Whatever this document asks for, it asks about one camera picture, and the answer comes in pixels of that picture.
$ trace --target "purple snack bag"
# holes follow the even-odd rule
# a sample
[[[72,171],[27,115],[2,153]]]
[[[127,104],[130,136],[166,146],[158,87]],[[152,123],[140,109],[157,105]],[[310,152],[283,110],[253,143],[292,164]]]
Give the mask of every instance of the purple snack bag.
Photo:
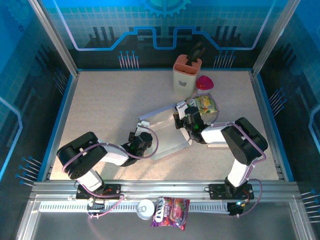
[[[185,230],[190,200],[159,197],[151,227],[171,226]]]

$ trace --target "blue wall panel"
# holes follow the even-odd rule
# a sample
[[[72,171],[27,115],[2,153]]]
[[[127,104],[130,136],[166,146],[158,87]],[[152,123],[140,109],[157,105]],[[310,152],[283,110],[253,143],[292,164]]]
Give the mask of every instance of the blue wall panel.
[[[320,182],[319,12],[318,0],[300,2],[261,71],[293,176],[313,185]]]
[[[207,48],[201,57],[203,67],[251,68],[286,2],[46,0],[44,4],[80,69],[135,68],[126,60],[119,62],[126,51],[135,52],[140,68],[171,68],[178,55],[198,41]],[[233,61],[215,64],[219,56]]]
[[[70,73],[28,1],[0,2],[0,32],[0,239],[10,240],[16,238]]]

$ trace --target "snack bag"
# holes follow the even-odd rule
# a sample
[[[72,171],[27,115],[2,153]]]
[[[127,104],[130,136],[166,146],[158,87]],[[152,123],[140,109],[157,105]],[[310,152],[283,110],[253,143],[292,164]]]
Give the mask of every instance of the snack bag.
[[[197,96],[188,103],[189,107],[198,107],[200,115],[216,113],[217,107],[214,101],[208,96]]]
[[[151,227],[171,226],[184,231],[189,203],[185,198],[159,197]]]

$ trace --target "beige table surface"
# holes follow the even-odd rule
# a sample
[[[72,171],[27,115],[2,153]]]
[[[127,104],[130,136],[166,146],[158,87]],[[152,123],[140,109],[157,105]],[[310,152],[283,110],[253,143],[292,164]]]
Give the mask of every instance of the beige table surface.
[[[253,87],[246,71],[201,71],[214,82],[211,91],[220,114],[217,122],[247,118],[266,137]],[[173,73],[160,71],[83,71],[80,74],[60,147],[92,131],[109,143],[127,142],[138,117],[181,99],[173,93]],[[271,150],[251,178],[277,180]],[[234,158],[228,148],[208,148],[193,142],[188,148],[157,161],[142,159],[129,167],[98,163],[94,169],[104,180],[224,180]],[[68,180],[55,159],[51,180]]]

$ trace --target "tin can lid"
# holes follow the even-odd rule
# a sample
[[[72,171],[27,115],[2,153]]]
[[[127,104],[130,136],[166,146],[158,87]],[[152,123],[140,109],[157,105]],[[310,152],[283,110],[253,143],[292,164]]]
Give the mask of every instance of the tin can lid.
[[[136,214],[142,219],[150,219],[155,213],[155,205],[149,199],[143,199],[136,208]]]

